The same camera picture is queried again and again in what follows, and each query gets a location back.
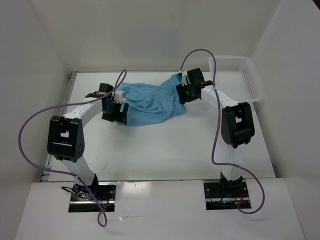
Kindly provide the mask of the light blue shorts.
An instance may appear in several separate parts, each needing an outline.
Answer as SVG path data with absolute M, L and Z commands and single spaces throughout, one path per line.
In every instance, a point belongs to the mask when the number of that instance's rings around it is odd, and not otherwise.
M 182 77 L 176 73 L 160 85 L 146 83 L 122 83 L 124 102 L 128 104 L 127 125 L 132 127 L 163 123 L 183 115 L 186 107 L 180 103 L 176 86 Z

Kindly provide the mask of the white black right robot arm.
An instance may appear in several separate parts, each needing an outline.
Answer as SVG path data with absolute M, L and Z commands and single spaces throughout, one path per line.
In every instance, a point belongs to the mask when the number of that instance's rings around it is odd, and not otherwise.
M 219 179 L 221 197 L 230 197 L 243 182 L 242 165 L 244 152 L 251 138 L 255 135 L 255 127 L 251 106 L 247 102 L 239 102 L 223 93 L 211 80 L 205 80 L 199 68 L 179 71 L 181 83 L 176 86 L 180 104 L 195 100 L 204 100 L 218 111 L 218 133 L 215 134 L 213 147 L 221 137 L 226 153 L 222 162 Z

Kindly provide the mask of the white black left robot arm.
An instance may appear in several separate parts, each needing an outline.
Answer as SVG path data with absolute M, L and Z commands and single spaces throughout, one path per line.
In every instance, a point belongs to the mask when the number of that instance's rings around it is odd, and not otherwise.
M 98 114 L 109 122 L 127 124 L 129 105 L 122 103 L 125 93 L 101 83 L 99 89 L 89 93 L 74 110 L 63 116 L 53 116 L 49 122 L 47 151 L 61 161 L 74 178 L 72 193 L 80 193 L 94 200 L 104 191 L 97 175 L 89 168 L 85 157 L 84 127 Z

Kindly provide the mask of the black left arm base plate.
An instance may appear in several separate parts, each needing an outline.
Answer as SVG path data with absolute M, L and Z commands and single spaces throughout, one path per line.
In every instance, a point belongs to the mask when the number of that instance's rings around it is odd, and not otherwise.
M 116 182 L 101 181 L 94 192 L 96 200 L 105 213 L 115 211 L 116 188 Z M 74 184 L 72 187 L 62 186 L 61 189 L 71 194 L 68 207 L 69 213 L 94 213 L 100 211 L 92 195 L 83 186 Z

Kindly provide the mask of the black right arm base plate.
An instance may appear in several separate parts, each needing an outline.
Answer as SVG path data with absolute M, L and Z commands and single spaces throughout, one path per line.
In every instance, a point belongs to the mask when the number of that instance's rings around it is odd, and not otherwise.
M 207 211 L 251 209 L 247 183 L 242 181 L 240 187 L 224 193 L 218 179 L 203 182 L 205 207 Z

